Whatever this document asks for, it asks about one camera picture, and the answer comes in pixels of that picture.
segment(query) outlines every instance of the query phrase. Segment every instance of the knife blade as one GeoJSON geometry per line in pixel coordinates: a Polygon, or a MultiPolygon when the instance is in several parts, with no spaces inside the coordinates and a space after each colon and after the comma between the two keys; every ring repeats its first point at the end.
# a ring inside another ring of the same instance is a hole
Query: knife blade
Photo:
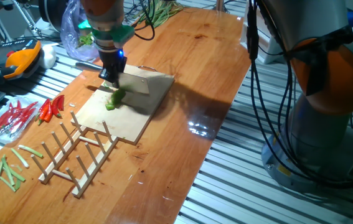
{"type": "MultiPolygon", "coordinates": [[[[106,70],[101,66],[90,62],[76,62],[75,66],[82,70],[99,72],[99,77],[105,79],[106,70]]],[[[118,81],[122,90],[149,95],[149,82],[147,78],[124,72],[120,72],[118,75],[118,81]]]]}

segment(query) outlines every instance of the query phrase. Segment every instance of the wooden rack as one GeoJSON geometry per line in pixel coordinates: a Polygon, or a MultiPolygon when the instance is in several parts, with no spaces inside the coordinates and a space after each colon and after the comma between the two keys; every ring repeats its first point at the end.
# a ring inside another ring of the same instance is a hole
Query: wooden rack
{"type": "Polygon", "coordinates": [[[110,132],[108,131],[106,122],[102,121],[102,124],[104,126],[104,129],[106,131],[106,135],[108,138],[108,141],[105,144],[102,144],[98,136],[98,133],[95,130],[91,130],[85,126],[79,125],[73,111],[71,111],[71,115],[74,121],[74,125],[76,125],[77,127],[77,132],[73,136],[70,135],[70,133],[67,131],[64,124],[60,123],[62,129],[64,130],[65,134],[68,137],[68,142],[65,144],[65,146],[63,146],[63,144],[60,142],[55,132],[52,131],[53,138],[55,139],[56,143],[59,145],[59,148],[60,148],[60,151],[59,153],[57,153],[57,155],[53,156],[50,153],[49,148],[46,146],[45,142],[41,143],[46,153],[49,155],[50,159],[52,160],[52,162],[46,167],[46,169],[42,167],[42,165],[34,157],[34,155],[31,155],[31,157],[33,158],[33,160],[35,161],[39,169],[42,171],[42,175],[40,175],[39,180],[43,184],[47,184],[53,175],[57,175],[66,180],[72,181],[75,184],[75,188],[72,190],[72,194],[74,195],[74,197],[80,198],[84,193],[84,191],[86,190],[86,188],[89,186],[89,183],[92,181],[96,173],[99,171],[100,167],[105,162],[106,158],[110,155],[111,151],[115,147],[115,144],[118,142],[118,138],[110,134],[110,132]],[[96,141],[85,137],[88,131],[93,131],[96,141]],[[81,158],[77,156],[77,160],[81,165],[82,170],[84,171],[84,175],[81,177],[81,179],[77,179],[74,177],[74,175],[72,174],[72,171],[68,167],[65,169],[68,175],[58,171],[58,168],[63,164],[63,162],[66,160],[66,158],[70,155],[72,150],[75,148],[75,146],[78,145],[80,141],[85,142],[85,147],[87,148],[89,155],[92,157],[93,162],[90,164],[88,168],[86,168],[81,158]],[[99,146],[100,152],[98,153],[98,155],[95,156],[93,154],[89,144],[94,144],[96,146],[99,146]]]}

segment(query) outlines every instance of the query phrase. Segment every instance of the cutting board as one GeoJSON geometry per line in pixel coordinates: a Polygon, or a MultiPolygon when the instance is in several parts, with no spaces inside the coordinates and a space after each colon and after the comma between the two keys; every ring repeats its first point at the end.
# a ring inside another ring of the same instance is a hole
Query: cutting board
{"type": "Polygon", "coordinates": [[[121,141],[137,144],[157,110],[162,99],[170,89],[174,77],[159,72],[142,70],[138,67],[126,65],[125,73],[146,77],[148,79],[149,95],[126,92],[122,104],[115,110],[107,111],[106,102],[111,99],[113,89],[105,87],[103,82],[89,100],[78,111],[78,123],[89,129],[105,134],[102,121],[106,121],[110,134],[121,141]]]}

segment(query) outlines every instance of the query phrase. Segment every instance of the red chili pepper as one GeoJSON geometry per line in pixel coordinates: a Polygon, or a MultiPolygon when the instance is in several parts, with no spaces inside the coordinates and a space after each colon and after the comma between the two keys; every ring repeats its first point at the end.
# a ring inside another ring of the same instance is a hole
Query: red chili pepper
{"type": "Polygon", "coordinates": [[[44,109],[42,110],[42,112],[40,112],[38,125],[42,124],[42,122],[44,121],[49,108],[50,108],[50,102],[48,104],[46,104],[44,109]]]}
{"type": "Polygon", "coordinates": [[[26,121],[33,114],[34,111],[35,108],[30,109],[25,116],[19,119],[18,122],[16,122],[10,129],[10,133],[14,134],[19,128],[23,127],[23,125],[26,123],[26,121]]]}
{"type": "Polygon", "coordinates": [[[47,114],[46,114],[44,120],[46,122],[49,122],[52,119],[52,117],[53,117],[52,105],[49,103],[49,108],[47,110],[47,114]]]}
{"type": "Polygon", "coordinates": [[[19,120],[21,120],[21,119],[26,115],[26,113],[28,113],[28,111],[29,111],[33,106],[35,106],[37,103],[38,103],[38,101],[33,102],[33,103],[31,103],[30,105],[28,105],[26,108],[23,108],[23,109],[21,109],[21,110],[18,110],[17,116],[13,117],[13,119],[12,119],[9,123],[7,123],[6,128],[9,129],[10,127],[12,127],[12,126],[14,126],[16,123],[18,123],[19,120]]]}
{"type": "Polygon", "coordinates": [[[35,118],[35,121],[38,120],[39,116],[40,116],[40,112],[42,112],[42,110],[45,108],[45,106],[50,103],[50,99],[46,99],[45,100],[45,103],[39,108],[39,111],[38,111],[38,114],[37,114],[37,117],[35,118]]]}
{"type": "Polygon", "coordinates": [[[61,99],[62,97],[64,97],[64,95],[56,97],[56,99],[54,99],[52,102],[53,115],[55,115],[58,118],[62,117],[62,115],[59,112],[59,108],[58,108],[59,107],[59,99],[61,99]]]}
{"type": "Polygon", "coordinates": [[[2,114],[0,117],[0,127],[5,126],[7,123],[7,119],[11,116],[13,112],[13,105],[10,103],[9,109],[2,114]]]}
{"type": "Polygon", "coordinates": [[[59,96],[59,102],[57,107],[59,108],[60,111],[64,111],[64,95],[59,96]]]}
{"type": "Polygon", "coordinates": [[[16,107],[16,109],[21,110],[21,102],[20,102],[19,100],[17,100],[17,107],[16,107]]]}

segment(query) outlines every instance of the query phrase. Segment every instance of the wooden table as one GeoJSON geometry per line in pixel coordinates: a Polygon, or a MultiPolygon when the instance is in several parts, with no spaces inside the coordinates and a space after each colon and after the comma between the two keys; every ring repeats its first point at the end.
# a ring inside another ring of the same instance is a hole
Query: wooden table
{"type": "MultiPolygon", "coordinates": [[[[0,223],[173,223],[212,143],[193,134],[188,122],[210,118],[208,128],[217,132],[250,66],[239,41],[242,25],[229,14],[186,9],[158,27],[154,40],[130,40],[124,48],[128,64],[154,67],[176,79],[139,143],[119,142],[81,199],[70,194],[74,185],[60,177],[41,184],[30,154],[20,151],[30,164],[21,172],[27,180],[16,193],[0,182],[0,223]]],[[[148,28],[138,32],[151,35],[148,28]]],[[[77,112],[100,83],[97,73],[81,73],[61,92],[63,119],[30,125],[19,140],[0,150],[0,157],[6,154],[9,164],[21,166],[10,148],[23,144],[42,152],[41,163],[47,166],[50,159],[40,143],[45,141],[55,154],[58,147],[50,132],[65,142],[59,122],[75,131],[69,112],[77,112]]],[[[59,170],[69,167],[78,178],[83,171],[76,155],[85,164],[92,162],[80,144],[59,170]]]]}

